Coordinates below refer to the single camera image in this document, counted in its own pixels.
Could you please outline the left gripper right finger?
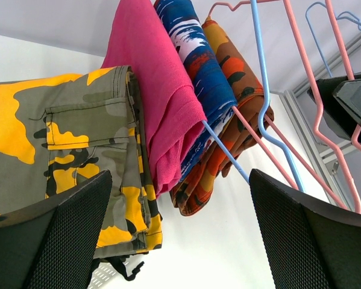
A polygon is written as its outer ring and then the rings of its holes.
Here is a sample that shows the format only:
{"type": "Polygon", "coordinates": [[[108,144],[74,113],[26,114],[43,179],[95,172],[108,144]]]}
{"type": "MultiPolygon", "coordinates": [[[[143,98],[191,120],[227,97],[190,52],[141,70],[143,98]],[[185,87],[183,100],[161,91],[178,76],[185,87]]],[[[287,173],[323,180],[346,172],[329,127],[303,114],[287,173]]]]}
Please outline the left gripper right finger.
{"type": "Polygon", "coordinates": [[[361,214],[258,169],[250,190],[276,288],[361,288],[361,214]]]}

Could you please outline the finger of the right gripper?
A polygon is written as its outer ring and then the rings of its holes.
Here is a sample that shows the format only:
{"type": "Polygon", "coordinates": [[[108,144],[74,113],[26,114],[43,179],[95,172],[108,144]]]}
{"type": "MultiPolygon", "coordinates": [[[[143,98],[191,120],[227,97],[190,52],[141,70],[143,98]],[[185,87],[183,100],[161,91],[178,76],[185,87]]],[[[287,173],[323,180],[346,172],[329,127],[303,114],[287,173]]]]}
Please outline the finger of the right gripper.
{"type": "MultiPolygon", "coordinates": [[[[335,88],[342,82],[349,80],[345,76],[318,79],[316,84],[318,86],[319,94],[324,106],[324,118],[328,127],[340,138],[351,140],[351,137],[359,125],[338,103],[333,97],[335,88]]],[[[358,142],[361,144],[361,133],[358,137],[358,142]]]]}
{"type": "Polygon", "coordinates": [[[361,126],[361,74],[354,80],[342,81],[335,88],[333,97],[361,126]]]}

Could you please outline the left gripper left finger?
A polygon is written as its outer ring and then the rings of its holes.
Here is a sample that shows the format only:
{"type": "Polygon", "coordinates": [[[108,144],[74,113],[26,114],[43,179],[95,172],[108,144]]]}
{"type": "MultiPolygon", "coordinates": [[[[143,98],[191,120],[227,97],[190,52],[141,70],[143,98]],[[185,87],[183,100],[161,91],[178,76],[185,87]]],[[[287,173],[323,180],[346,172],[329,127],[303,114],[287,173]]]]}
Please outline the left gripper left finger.
{"type": "Polygon", "coordinates": [[[0,215],[0,288],[87,288],[111,187],[105,170],[0,215]]]}

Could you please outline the orange camouflage trousers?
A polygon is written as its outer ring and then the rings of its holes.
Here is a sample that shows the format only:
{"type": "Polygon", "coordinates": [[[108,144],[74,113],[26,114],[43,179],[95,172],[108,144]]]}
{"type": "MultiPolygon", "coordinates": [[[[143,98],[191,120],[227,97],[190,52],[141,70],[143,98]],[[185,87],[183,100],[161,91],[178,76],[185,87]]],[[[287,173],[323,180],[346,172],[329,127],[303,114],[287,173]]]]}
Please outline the orange camouflage trousers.
{"type": "MultiPolygon", "coordinates": [[[[259,133],[258,116],[264,102],[260,81],[215,20],[207,17],[202,28],[237,99],[238,110],[252,129],[259,133]]],[[[235,158],[257,143],[235,114],[229,118],[219,138],[235,158]]],[[[231,166],[226,154],[213,142],[185,180],[171,190],[174,207],[182,216],[196,214],[210,200],[216,177],[226,177],[231,166]]]]}

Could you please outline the yellow grey camouflage trousers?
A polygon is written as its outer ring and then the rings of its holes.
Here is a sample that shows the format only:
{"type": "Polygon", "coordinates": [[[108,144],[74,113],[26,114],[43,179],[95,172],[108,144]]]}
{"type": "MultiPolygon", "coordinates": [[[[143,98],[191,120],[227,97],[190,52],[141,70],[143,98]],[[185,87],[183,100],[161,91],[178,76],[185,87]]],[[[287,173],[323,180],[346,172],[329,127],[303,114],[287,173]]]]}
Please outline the yellow grey camouflage trousers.
{"type": "Polygon", "coordinates": [[[95,257],[161,248],[162,217],[132,68],[0,82],[0,215],[103,170],[112,188],[95,257]]]}

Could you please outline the blue white patterned trousers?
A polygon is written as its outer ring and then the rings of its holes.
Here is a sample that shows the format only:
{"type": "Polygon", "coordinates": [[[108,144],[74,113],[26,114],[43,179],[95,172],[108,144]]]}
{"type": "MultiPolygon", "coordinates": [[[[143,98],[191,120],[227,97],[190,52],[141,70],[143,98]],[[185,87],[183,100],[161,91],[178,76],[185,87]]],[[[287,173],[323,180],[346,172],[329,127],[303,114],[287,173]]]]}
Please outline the blue white patterned trousers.
{"type": "Polygon", "coordinates": [[[156,1],[154,8],[201,103],[207,123],[219,135],[237,104],[191,1],[156,1]]]}

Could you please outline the light blue wire hanger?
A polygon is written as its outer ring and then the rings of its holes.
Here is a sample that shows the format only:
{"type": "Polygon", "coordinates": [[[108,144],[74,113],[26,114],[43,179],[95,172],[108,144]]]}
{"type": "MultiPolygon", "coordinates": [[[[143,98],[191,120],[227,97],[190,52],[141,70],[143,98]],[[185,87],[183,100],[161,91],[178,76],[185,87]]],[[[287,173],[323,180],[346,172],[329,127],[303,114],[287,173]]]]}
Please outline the light blue wire hanger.
{"type": "Polygon", "coordinates": [[[343,11],[336,16],[336,20],[347,20],[357,25],[357,29],[361,31],[361,20],[352,12],[343,11]]]}

